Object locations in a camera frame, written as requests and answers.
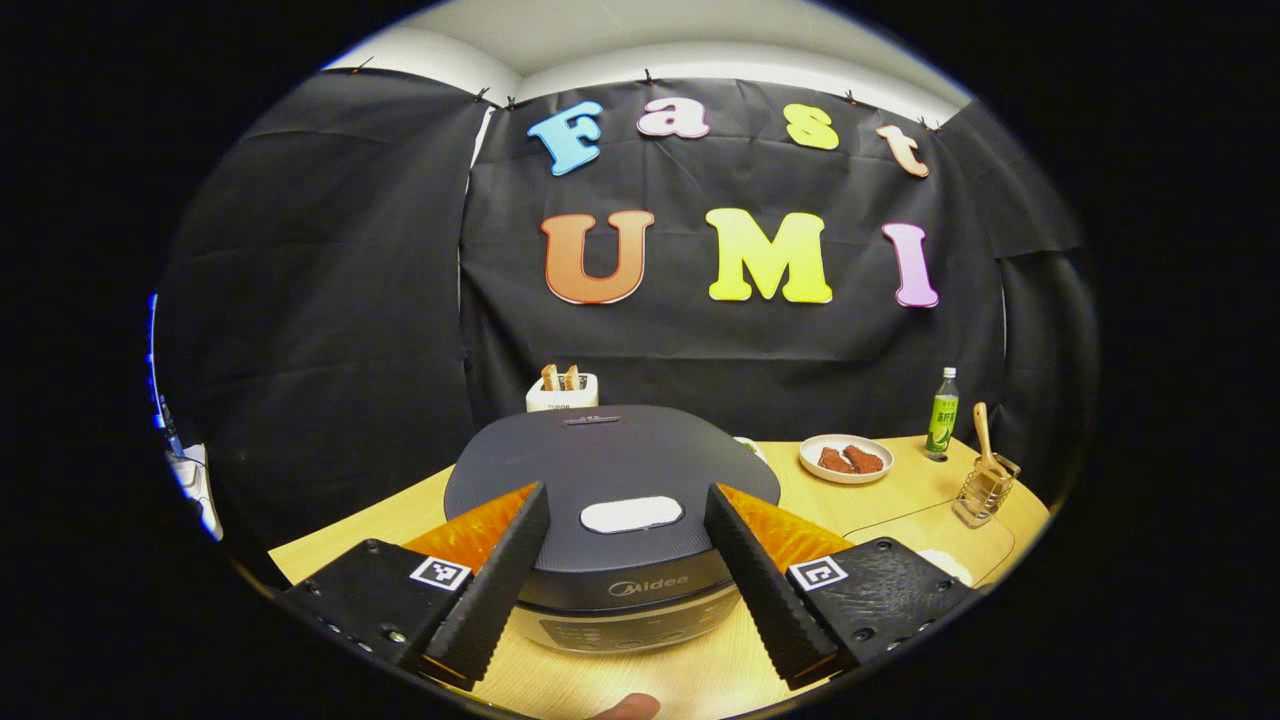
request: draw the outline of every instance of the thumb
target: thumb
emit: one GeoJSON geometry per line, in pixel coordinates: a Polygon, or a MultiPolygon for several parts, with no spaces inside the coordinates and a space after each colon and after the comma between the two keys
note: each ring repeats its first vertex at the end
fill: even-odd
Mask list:
{"type": "Polygon", "coordinates": [[[631,693],[613,707],[586,720],[652,720],[659,708],[662,703],[653,696],[631,693]]]}

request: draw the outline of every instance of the letter m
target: letter m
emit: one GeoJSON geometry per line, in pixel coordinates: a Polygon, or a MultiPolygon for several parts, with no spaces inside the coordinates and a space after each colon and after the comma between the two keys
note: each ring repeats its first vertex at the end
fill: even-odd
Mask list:
{"type": "Polygon", "coordinates": [[[719,277],[708,288],[716,300],[751,297],[751,286],[742,278],[745,266],[765,300],[773,297],[782,272],[790,269],[783,297],[791,302],[831,302],[818,242],[826,227],[822,218],[790,213],[772,242],[746,210],[718,208],[707,213],[707,222],[719,234],[719,277]]]}

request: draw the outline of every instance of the utensil holder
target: utensil holder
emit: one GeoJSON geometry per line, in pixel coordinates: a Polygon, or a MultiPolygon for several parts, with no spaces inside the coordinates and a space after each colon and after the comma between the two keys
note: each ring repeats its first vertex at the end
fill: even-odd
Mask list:
{"type": "Polygon", "coordinates": [[[973,461],[973,471],[960,488],[960,495],[951,503],[955,514],[970,528],[980,528],[991,520],[1009,497],[1009,491],[1021,471],[1021,468],[1001,457],[1000,454],[992,456],[1004,471],[997,474],[995,469],[982,462],[982,456],[978,456],[973,461]]]}

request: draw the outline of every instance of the black rice cooker lid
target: black rice cooker lid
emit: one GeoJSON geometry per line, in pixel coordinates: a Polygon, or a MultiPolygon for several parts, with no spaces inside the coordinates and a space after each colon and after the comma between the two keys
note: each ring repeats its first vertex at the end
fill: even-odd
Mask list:
{"type": "Polygon", "coordinates": [[[708,486],[773,503],[781,495],[773,470],[707,420],[612,405],[484,428],[453,469],[444,514],[453,519],[532,482],[547,486],[552,521],[520,600],[563,610],[634,607],[724,583],[728,569],[703,528],[708,486]],[[588,509],[595,529],[584,524],[588,509]],[[659,524],[620,529],[649,521],[659,524]]]}

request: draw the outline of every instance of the wooden table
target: wooden table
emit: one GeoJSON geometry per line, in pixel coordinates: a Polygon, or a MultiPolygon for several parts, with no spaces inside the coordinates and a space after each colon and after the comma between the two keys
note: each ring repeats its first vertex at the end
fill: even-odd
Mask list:
{"type": "MultiPolygon", "coordinates": [[[[950,501],[973,468],[974,450],[952,441],[947,461],[934,462],[924,456],[924,436],[878,442],[893,452],[893,469],[865,486],[813,477],[800,465],[797,442],[758,445],[782,486],[780,507],[854,543],[881,536],[896,538],[973,587],[1007,574],[1048,524],[1044,505],[1015,484],[992,521],[979,529],[965,528],[951,512],[950,501]]],[[[297,583],[361,539],[404,543],[445,521],[444,487],[452,470],[447,468],[283,544],[270,552],[271,559],[297,583]]],[[[485,679],[470,696],[534,717],[582,720],[628,692],[662,701],[658,719],[701,720],[748,712],[804,691],[791,692],[778,679],[746,606],[739,602],[723,625],[704,635],[618,656],[549,650],[516,634],[508,624],[485,679]]]]}

